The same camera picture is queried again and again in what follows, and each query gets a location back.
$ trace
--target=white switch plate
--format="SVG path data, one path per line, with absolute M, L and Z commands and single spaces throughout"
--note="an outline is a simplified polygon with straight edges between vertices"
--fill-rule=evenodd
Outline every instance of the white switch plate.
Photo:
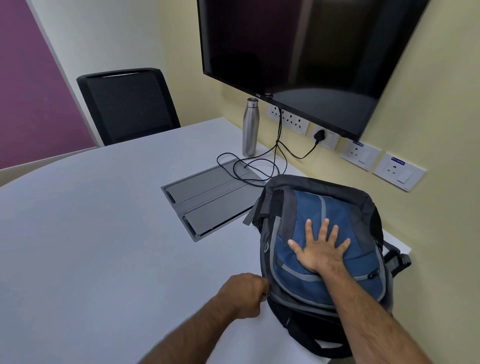
M 368 144 L 348 140 L 340 156 L 364 170 L 371 170 L 380 152 L 380 149 Z
M 313 125 L 313 128 L 312 128 L 312 131 L 310 132 L 310 139 L 312 139 L 315 142 L 316 141 L 314 138 L 315 134 L 317 134 L 318 131 L 323 129 L 325 130 L 325 139 L 321 141 L 319 144 L 327 149 L 335 150 L 338 140 L 340 139 L 340 136 L 337 133 L 334 133 L 334 132 L 331 132 L 330 130 L 322 128 L 320 125 L 316 125 L 316 124 L 312 124 L 312 125 Z
M 408 192 L 420 181 L 426 171 L 385 153 L 373 173 Z
M 280 121 L 278 107 L 270 105 L 268 115 L 275 121 Z M 310 122 L 291 112 L 282 110 L 282 127 L 294 130 L 300 135 L 305 136 Z

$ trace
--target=backpack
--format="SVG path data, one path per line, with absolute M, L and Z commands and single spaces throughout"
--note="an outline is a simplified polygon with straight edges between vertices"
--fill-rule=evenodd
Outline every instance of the backpack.
M 264 187 L 246 217 L 260 232 L 262 275 L 270 281 L 268 304 L 300 345 L 332 359 L 352 356 L 347 337 L 322 278 L 305 269 L 287 241 L 305 248 L 305 222 L 312 220 L 317 240 L 320 225 L 330 219 L 328 235 L 339 226 L 336 246 L 346 238 L 345 267 L 386 311 L 393 309 L 393 277 L 411 265 L 408 255 L 384 242 L 382 221 L 364 191 L 307 177 L 278 175 Z M 383 257 L 384 245 L 389 253 Z M 326 347 L 317 340 L 337 343 Z

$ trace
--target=person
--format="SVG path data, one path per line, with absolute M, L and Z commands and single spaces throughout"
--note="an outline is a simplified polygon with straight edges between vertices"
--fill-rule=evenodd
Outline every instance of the person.
M 292 240 L 288 244 L 306 269 L 322 276 L 356 363 L 431 364 L 403 327 L 347 272 L 343 253 L 350 240 L 335 248 L 338 226 L 327 238 L 328 224 L 325 219 L 315 241 L 312 222 L 307 220 L 305 249 Z M 266 300 L 269 287 L 266 279 L 251 273 L 230 277 L 205 306 L 168 334 L 139 364 L 205 363 L 234 320 L 260 314 L 260 303 Z

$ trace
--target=person's left hand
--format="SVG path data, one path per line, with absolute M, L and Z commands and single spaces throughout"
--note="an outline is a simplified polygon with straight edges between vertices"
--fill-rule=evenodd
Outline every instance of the person's left hand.
M 215 298 L 231 307 L 234 319 L 252 318 L 260 314 L 260 303 L 266 300 L 269 291 L 267 279 L 244 273 L 230 277 Z

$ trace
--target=television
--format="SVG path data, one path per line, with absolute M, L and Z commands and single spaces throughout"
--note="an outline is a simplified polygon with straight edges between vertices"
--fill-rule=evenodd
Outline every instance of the television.
M 197 0 L 204 74 L 358 141 L 428 0 Z

